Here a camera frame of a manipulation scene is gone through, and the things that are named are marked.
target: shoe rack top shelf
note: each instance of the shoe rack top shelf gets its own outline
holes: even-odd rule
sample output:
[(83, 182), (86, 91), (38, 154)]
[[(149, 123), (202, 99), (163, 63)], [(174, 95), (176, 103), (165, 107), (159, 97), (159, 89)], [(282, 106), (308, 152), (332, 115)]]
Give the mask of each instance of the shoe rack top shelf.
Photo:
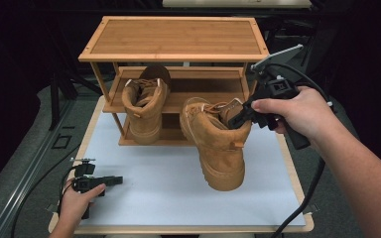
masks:
[[(121, 66), (111, 86), (103, 112), (125, 112), (122, 90), (126, 82), (139, 78), (145, 67)], [(249, 88), (241, 67), (167, 66), (171, 76), (171, 90), (163, 107), (163, 113), (178, 113), (186, 99), (201, 97), (211, 103), (229, 102), (237, 97), (242, 101), (249, 97)]]
[(79, 61), (233, 61), (264, 59), (253, 18), (105, 16)]

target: boot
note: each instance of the boot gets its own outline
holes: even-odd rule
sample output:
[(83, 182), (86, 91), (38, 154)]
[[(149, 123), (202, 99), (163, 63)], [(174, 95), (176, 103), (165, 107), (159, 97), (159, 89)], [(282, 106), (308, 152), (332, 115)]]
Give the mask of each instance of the boot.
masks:
[(242, 149), (252, 123), (247, 121), (235, 130), (227, 125), (242, 108), (238, 99), (212, 105), (205, 99), (193, 97), (185, 102), (180, 115), (182, 131), (199, 152), (205, 180), (216, 190), (233, 190), (243, 183)]
[(169, 71), (159, 64), (146, 67), (139, 79), (126, 82), (122, 102), (136, 143), (150, 145), (159, 140), (162, 108), (170, 93), (170, 83)]

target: white surface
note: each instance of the white surface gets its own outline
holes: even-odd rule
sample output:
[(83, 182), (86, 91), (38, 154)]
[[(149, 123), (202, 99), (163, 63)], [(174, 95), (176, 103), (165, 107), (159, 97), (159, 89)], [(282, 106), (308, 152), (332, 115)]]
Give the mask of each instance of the white surface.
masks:
[(309, 8), (310, 0), (163, 0), (164, 7)]
[[(245, 179), (233, 191), (208, 186), (196, 147), (119, 146), (119, 137), (113, 117), (100, 113), (85, 157), (96, 159), (95, 177), (123, 176), (123, 184), (97, 197), (81, 226), (281, 225), (299, 206), (276, 135), (266, 128), (252, 126)], [(305, 224), (302, 215), (291, 223)]]

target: shoe rack shelf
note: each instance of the shoe rack shelf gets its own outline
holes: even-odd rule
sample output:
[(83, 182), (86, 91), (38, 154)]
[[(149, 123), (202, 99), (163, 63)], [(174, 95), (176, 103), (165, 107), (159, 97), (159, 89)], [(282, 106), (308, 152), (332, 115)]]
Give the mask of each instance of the shoe rack shelf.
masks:
[[(130, 78), (138, 78), (143, 66), (119, 66), (119, 62), (240, 62), (242, 66), (167, 66), (172, 88), (163, 107), (161, 138), (154, 145), (189, 145), (179, 124), (186, 99), (201, 97), (211, 103), (250, 92), (245, 77), (248, 62), (268, 55), (265, 42), (253, 18), (226, 17), (103, 17), (79, 56), (89, 62), (104, 94), (103, 112), (111, 113), (120, 130), (120, 145), (137, 145), (117, 113), (125, 112), (122, 89)], [(100, 62), (111, 62), (116, 72), (106, 88)]]

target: hand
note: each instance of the hand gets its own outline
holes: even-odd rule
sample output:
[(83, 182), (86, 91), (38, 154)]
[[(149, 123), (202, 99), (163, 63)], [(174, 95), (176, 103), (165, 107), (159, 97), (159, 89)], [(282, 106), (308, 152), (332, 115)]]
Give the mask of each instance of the hand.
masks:
[(73, 227), (76, 227), (92, 199), (101, 194), (106, 186), (103, 183), (86, 193), (78, 193), (73, 190), (71, 183), (72, 179), (68, 180), (65, 185), (67, 188), (63, 194), (59, 222), (62, 221), (65, 224), (71, 224)]
[[(283, 116), (294, 130), (314, 144), (322, 130), (330, 129), (332, 124), (339, 121), (315, 89), (301, 86), (299, 91), (299, 95), (290, 100), (268, 98), (253, 101), (252, 108), (260, 113)], [(282, 122), (279, 122), (276, 132), (286, 132)]]

